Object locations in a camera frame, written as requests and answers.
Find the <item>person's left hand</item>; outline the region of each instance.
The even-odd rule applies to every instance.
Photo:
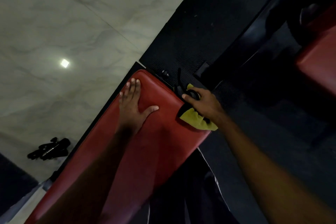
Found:
[[[158,106],[150,106],[143,113],[138,110],[138,101],[140,98],[141,84],[140,80],[131,79],[131,83],[126,83],[125,92],[120,92],[119,99],[119,124],[117,131],[121,129],[131,129],[135,135],[142,127],[146,118],[154,111],[158,110]]]

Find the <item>forearm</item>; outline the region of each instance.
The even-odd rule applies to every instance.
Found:
[[[104,152],[78,177],[37,224],[96,223],[131,136],[132,131],[129,129],[117,132]]]
[[[213,121],[225,135],[270,223],[334,223],[335,216],[293,176],[264,154],[224,112]]]

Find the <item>hand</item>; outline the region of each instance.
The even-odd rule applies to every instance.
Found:
[[[131,79],[131,83],[126,83],[125,92],[120,92],[119,99],[119,124],[117,131],[123,128],[130,128],[132,134],[135,135],[142,127],[146,118],[154,111],[158,110],[158,106],[150,106],[143,113],[138,110],[138,101],[140,98],[141,84],[138,79]]]
[[[209,90],[196,87],[192,87],[191,90],[195,90],[201,96],[199,101],[193,99],[187,94],[183,94],[182,98],[190,103],[202,116],[213,121],[216,116],[220,115],[221,113],[225,113],[215,95],[212,94]]]

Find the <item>marble floor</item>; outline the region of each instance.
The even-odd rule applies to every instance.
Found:
[[[182,1],[0,0],[0,152],[48,178],[62,160],[27,154],[75,144]]]

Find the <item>red cushion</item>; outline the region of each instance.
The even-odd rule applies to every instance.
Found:
[[[151,105],[158,105],[160,109],[147,118],[129,143],[104,205],[101,223],[127,223],[153,190],[162,185],[210,133],[176,118],[183,102],[157,78],[144,70],[132,77],[141,81],[139,110],[144,111]],[[101,116],[25,223],[35,223],[105,149],[116,128],[118,98]]]
[[[336,96],[336,27],[309,45],[297,60],[297,66]]]

